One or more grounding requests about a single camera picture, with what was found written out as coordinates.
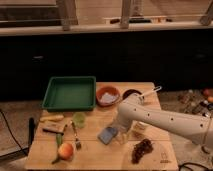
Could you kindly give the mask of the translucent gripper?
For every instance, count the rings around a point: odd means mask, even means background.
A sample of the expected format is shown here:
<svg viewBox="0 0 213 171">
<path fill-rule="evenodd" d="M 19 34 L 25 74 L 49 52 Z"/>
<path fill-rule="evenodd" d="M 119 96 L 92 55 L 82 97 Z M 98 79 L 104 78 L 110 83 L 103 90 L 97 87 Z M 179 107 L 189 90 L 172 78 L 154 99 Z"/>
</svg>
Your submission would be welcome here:
<svg viewBox="0 0 213 171">
<path fill-rule="evenodd" d="M 118 130 L 116 140 L 120 144 L 126 144 L 129 139 L 129 130 L 131 128 L 131 124 L 115 118 L 112 122 L 112 126 Z"/>
</svg>

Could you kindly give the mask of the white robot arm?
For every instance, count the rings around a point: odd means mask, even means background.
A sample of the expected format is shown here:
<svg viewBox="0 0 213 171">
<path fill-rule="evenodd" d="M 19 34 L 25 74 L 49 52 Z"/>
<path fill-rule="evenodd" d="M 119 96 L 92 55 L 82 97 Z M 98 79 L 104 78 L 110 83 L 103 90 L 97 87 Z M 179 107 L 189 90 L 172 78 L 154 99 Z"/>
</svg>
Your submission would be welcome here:
<svg viewBox="0 0 213 171">
<path fill-rule="evenodd" d="M 128 132 L 134 121 L 144 122 L 213 149 L 213 118 L 157 110 L 143 104 L 138 94 L 131 94 L 117 108 L 114 124 Z"/>
</svg>

